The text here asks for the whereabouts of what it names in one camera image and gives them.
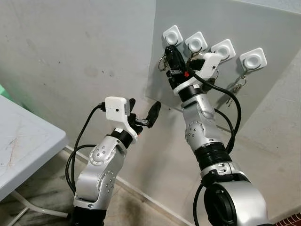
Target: gray wall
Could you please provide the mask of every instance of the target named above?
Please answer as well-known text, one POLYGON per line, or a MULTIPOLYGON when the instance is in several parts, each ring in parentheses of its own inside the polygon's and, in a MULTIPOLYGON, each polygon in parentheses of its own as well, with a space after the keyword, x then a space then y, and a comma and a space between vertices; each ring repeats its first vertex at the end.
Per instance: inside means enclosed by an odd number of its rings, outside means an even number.
MULTIPOLYGON (((301 12, 299 0, 258 2, 301 12)), ((153 103, 145 88, 154 16, 155 0, 1 1, 0 83, 64 129, 71 144, 106 96, 136 98, 135 112, 143 117, 153 103)), ((301 52, 242 127, 232 154, 265 196, 270 218, 301 199, 300 60, 301 52)), ((105 115, 95 114, 83 143, 100 142, 109 129, 105 115)), ((154 128, 129 148, 120 176, 192 222, 200 177, 180 112, 162 107, 154 128)), ((207 225, 201 200, 200 223, 207 225)))

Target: wall baseboard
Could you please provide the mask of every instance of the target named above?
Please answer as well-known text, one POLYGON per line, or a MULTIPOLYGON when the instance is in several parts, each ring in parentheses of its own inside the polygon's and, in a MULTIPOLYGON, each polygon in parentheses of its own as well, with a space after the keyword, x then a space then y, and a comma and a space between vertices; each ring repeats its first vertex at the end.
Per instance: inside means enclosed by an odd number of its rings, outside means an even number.
MULTIPOLYGON (((73 152, 73 148, 70 146, 66 146, 64 149, 68 154, 71 154, 73 152)), ((88 157, 86 157, 84 154, 77 152, 76 158, 81 161, 82 163, 87 164, 88 157)), ((149 197, 147 194, 145 194, 143 191, 139 190, 138 188, 132 186, 129 182, 122 179, 119 176, 116 176, 116 184, 118 184, 120 187, 128 191, 131 195, 135 196, 136 198, 140 199, 142 202, 148 204, 152 208, 154 208, 156 211, 160 212, 161 214, 165 215, 169 219, 171 219, 173 222, 177 223, 180 226, 194 226, 194 224, 190 223, 189 221, 185 220, 166 206, 162 205, 158 201, 154 200, 153 198, 149 197)))

